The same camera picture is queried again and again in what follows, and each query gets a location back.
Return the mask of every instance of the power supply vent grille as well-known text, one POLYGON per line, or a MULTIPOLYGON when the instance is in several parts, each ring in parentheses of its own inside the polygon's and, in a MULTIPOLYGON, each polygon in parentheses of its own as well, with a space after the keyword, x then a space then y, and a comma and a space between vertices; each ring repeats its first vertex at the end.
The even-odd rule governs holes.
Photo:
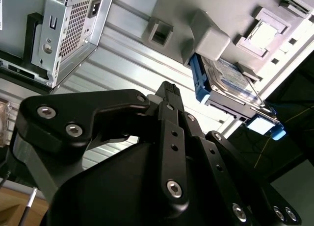
POLYGON ((80 46, 81 35, 83 34, 83 26, 86 19, 90 0, 83 1, 73 5, 66 37, 61 42, 59 56, 65 58, 80 46))

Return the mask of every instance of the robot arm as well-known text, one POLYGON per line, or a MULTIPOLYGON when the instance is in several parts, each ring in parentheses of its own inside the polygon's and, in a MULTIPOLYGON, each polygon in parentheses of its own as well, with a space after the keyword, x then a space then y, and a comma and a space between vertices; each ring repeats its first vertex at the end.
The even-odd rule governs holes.
POLYGON ((50 208, 46 225, 300 225, 280 194, 216 131, 204 135, 163 82, 136 90, 31 97, 8 153, 50 208), (139 142, 83 171, 86 150, 139 142))

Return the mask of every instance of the yellow cable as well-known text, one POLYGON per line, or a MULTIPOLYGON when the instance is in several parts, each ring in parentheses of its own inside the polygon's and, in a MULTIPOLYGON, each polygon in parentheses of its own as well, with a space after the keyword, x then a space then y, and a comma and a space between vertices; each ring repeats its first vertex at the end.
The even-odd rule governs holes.
MULTIPOLYGON (((305 109, 305 110, 303 110, 302 112, 298 113, 297 115, 295 115, 295 116, 289 118, 288 120, 285 121, 285 123, 288 123, 289 121, 293 120, 294 118, 296 118, 296 117, 302 115, 303 113, 305 113, 306 111, 310 110, 311 108, 314 108, 314 105, 311 106, 311 107, 309 107, 309 108, 307 108, 307 109, 305 109)), ((267 146, 269 140, 270 140, 270 138, 267 139, 267 141, 266 141, 266 143, 265 143, 265 145, 264 145, 264 147, 263 147, 263 149, 262 149, 262 151, 261 151, 261 153, 260 153, 260 155, 259 155, 259 157, 258 157, 258 159, 257 159, 257 161, 256 161, 256 163, 255 163, 255 165, 254 165, 254 168, 256 168, 258 162, 260 161, 260 158, 262 157, 262 154, 263 154, 263 152, 264 152, 264 150, 265 150, 265 148, 266 148, 266 146, 267 146)))
POLYGON ((306 130, 304 130, 304 131, 312 131, 312 130, 314 130, 314 128, 313 128, 313 129, 306 129, 306 130))
POLYGON ((267 146, 267 144, 268 144, 268 142, 269 142, 270 139, 271 139, 271 138, 268 138, 268 139, 267 139, 267 141, 266 141, 266 143, 265 143, 265 145, 264 145, 264 147, 263 147, 263 149, 262 149, 262 151, 261 151, 261 153, 260 153, 260 155, 259 155, 259 158, 257 159, 257 161, 256 161, 256 163, 255 163, 255 165, 254 165, 254 168, 256 168, 258 162, 260 161, 260 158, 262 157, 262 154, 263 154, 263 152, 264 152, 264 150, 265 150, 265 148, 266 148, 266 146, 267 146))

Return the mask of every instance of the hard drive label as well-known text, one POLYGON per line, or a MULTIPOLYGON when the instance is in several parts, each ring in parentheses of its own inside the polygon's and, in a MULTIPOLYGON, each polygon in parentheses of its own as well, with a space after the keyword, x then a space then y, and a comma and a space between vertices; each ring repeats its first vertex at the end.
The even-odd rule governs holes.
POLYGON ((250 100, 260 101, 252 86, 246 78, 237 70, 237 67, 221 59, 214 62, 216 69, 221 73, 220 80, 226 86, 239 92, 241 96, 250 100))

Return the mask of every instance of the wooden surface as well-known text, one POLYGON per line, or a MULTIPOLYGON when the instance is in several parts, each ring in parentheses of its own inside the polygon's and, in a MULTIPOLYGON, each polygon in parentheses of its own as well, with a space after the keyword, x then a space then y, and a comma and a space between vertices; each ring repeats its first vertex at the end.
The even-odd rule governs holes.
MULTIPOLYGON (((25 206, 17 205, 0 212, 0 226, 18 226, 25 206)), ((39 226, 43 216, 29 210, 24 226, 39 226)))
MULTIPOLYGON (((22 209, 26 206, 29 195, 13 191, 7 188, 0 189, 0 212, 11 207, 21 205, 22 209)), ((43 217, 48 210, 48 203, 42 199, 35 199, 31 210, 43 217)))

